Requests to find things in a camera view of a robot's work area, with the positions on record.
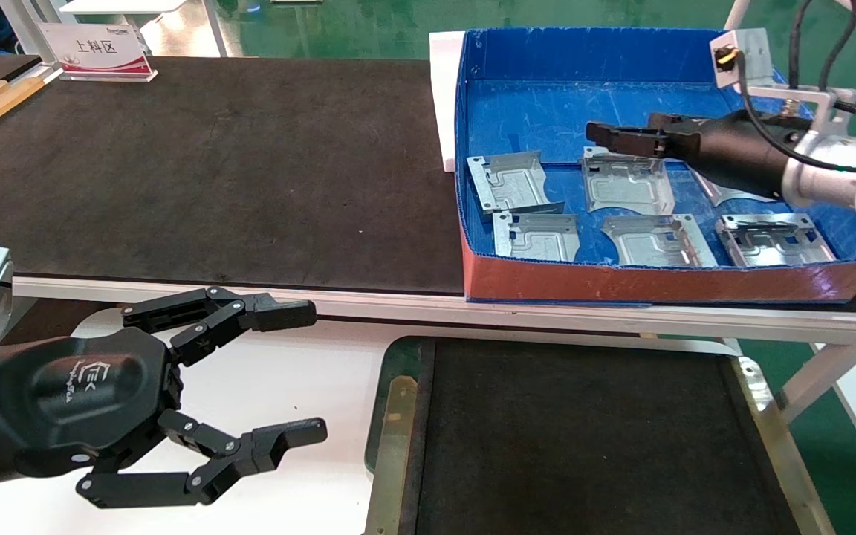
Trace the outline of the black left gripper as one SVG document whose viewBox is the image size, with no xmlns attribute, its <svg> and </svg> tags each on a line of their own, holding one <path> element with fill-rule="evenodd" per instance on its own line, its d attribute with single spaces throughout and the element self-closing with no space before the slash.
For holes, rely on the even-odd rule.
<svg viewBox="0 0 856 535">
<path fill-rule="evenodd" d="M 102 509 L 210 505 L 242 478 L 276 470 L 291 448 L 328 437 L 322 418 L 234 438 L 168 410 L 179 409 L 181 398 L 180 372 L 170 360 L 193 366 L 249 331 L 315 325 L 312 301 L 209 287 L 127 305 L 122 318 L 126 329 L 105 337 L 1 346 L 0 483 L 62 476 L 108 459 L 129 467 L 164 435 L 207 463 L 191 472 L 96 467 L 77 493 Z M 146 334 L 181 326 L 170 350 Z"/>
</svg>

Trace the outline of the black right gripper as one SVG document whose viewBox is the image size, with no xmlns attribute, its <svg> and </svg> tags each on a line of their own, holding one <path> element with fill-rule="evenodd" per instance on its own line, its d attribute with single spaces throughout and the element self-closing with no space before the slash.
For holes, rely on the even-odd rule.
<svg viewBox="0 0 856 535">
<path fill-rule="evenodd" d="M 746 111 L 722 117 L 656 112 L 646 128 L 588 122 L 586 139 L 618 155 L 682 161 L 719 186 L 782 196 L 789 158 L 758 133 Z"/>
</svg>

